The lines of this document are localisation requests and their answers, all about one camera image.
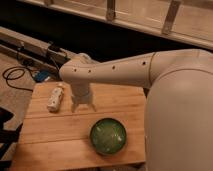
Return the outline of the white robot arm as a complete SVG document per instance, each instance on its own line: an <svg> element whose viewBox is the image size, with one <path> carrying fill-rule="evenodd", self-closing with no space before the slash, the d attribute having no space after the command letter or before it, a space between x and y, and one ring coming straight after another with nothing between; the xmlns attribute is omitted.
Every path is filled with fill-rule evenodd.
<svg viewBox="0 0 213 171"><path fill-rule="evenodd" d="M213 171L213 53L152 52L96 62L79 53L60 68L76 106L92 101L92 83L149 90L144 112L147 171Z"/></svg>

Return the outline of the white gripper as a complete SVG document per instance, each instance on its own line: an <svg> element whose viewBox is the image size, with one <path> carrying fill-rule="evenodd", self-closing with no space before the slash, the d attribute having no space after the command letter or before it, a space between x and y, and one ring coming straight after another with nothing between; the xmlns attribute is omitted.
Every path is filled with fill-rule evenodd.
<svg viewBox="0 0 213 171"><path fill-rule="evenodd" d="M92 103L93 94L89 83L83 84L71 84L72 101L71 106L72 113L75 113L79 104L88 104L89 108L96 112L96 107Z"/></svg>

